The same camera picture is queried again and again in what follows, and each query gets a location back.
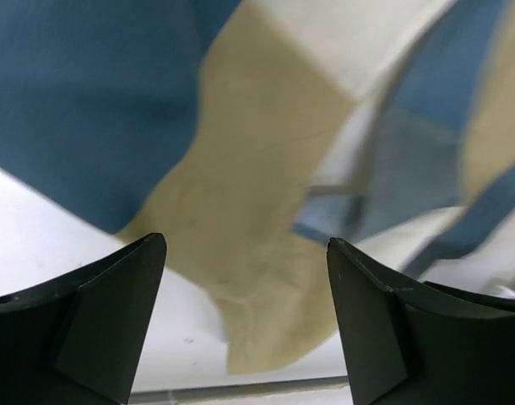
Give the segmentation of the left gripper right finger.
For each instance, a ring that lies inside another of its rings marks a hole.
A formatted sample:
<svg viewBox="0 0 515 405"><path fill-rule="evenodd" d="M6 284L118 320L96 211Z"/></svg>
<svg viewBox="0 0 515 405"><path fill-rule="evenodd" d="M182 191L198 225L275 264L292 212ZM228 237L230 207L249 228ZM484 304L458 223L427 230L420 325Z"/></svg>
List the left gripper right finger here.
<svg viewBox="0 0 515 405"><path fill-rule="evenodd" d="M418 282L341 239L327 263L354 403L515 405L515 300Z"/></svg>

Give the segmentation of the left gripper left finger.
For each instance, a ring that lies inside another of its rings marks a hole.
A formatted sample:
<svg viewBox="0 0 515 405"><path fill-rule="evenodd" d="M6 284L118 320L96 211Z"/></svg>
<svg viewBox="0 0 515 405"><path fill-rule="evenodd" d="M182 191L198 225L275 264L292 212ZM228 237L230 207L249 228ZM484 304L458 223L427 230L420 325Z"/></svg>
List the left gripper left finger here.
<svg viewBox="0 0 515 405"><path fill-rule="evenodd" d="M0 297L0 405L126 404L166 257L146 235Z"/></svg>

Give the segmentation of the blue beige patchwork pillowcase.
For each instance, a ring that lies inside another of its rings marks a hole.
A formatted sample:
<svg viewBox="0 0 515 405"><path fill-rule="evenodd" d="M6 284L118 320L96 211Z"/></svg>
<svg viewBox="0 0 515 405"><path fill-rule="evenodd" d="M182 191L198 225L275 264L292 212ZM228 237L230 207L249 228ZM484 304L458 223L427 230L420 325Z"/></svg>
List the blue beige patchwork pillowcase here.
<svg viewBox="0 0 515 405"><path fill-rule="evenodd" d="M457 207L409 276L515 264L515 1L0 1L0 168L163 234L277 370L337 329L332 238Z"/></svg>

